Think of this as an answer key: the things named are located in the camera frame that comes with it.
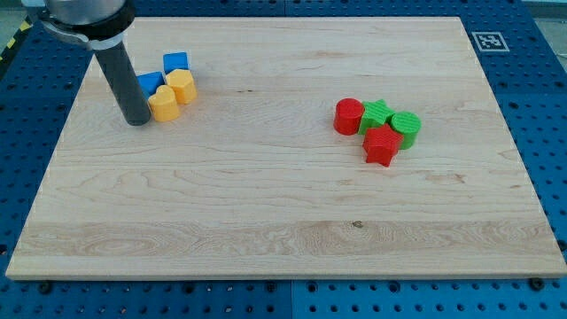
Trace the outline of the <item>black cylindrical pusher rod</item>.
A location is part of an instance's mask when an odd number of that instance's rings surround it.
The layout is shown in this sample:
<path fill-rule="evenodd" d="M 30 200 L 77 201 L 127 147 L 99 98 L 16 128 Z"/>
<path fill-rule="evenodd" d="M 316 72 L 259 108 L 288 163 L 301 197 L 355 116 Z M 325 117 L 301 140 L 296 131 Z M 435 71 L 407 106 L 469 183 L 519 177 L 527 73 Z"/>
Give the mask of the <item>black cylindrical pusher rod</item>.
<path fill-rule="evenodd" d="M 126 123 L 131 126 L 147 123 L 151 110 L 123 42 L 95 51 L 95 56 Z"/>

